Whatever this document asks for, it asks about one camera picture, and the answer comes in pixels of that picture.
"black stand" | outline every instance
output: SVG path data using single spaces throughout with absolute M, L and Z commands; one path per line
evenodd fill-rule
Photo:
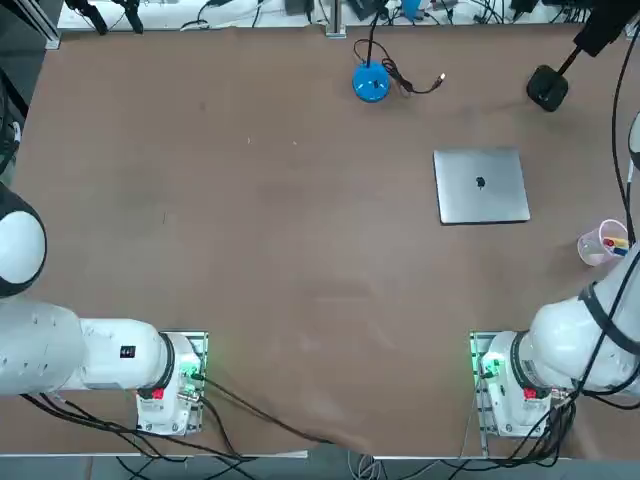
M 88 0 L 64 0 L 69 7 L 70 10 L 77 10 L 80 12 L 80 15 L 91 20 L 93 27 L 96 29 L 100 35 L 106 35 L 109 29 L 107 28 L 107 24 L 100 15 L 100 11 L 93 5 L 91 5 Z
M 144 32 L 144 27 L 142 26 L 142 21 L 138 16 L 138 7 L 140 6 L 140 0 L 112 0 L 113 3 L 116 3 L 124 8 L 124 14 L 129 20 L 131 24 L 131 28 L 134 32 L 139 35 L 142 35 Z
M 569 91 L 569 83 L 563 77 L 582 51 L 576 47 L 556 72 L 549 65 L 540 65 L 527 83 L 527 95 L 547 112 L 555 112 Z

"laptop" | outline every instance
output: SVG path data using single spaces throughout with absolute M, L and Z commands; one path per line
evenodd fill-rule
M 514 223 L 531 218 L 515 148 L 436 150 L 442 224 Z

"blue lamp base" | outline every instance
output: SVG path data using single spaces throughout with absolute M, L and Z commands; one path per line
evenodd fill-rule
M 376 103 L 389 93 L 389 74 L 378 62 L 359 65 L 353 72 L 353 91 L 368 103 Z

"black lamp base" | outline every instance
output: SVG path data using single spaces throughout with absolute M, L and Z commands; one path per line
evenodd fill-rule
M 540 65 L 527 83 L 527 95 L 547 112 L 555 112 L 569 91 L 567 80 L 548 65 Z

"black pole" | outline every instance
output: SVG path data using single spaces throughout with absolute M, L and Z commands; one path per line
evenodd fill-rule
M 564 75 L 564 73 L 567 70 L 569 70 L 569 67 L 576 60 L 576 58 L 578 57 L 578 54 L 581 51 L 582 51 L 582 48 L 576 47 L 575 50 L 573 52 L 571 52 L 571 55 L 569 55 L 569 57 L 567 57 L 567 59 L 564 61 L 564 63 L 562 64 L 562 66 L 558 70 L 558 76 Z

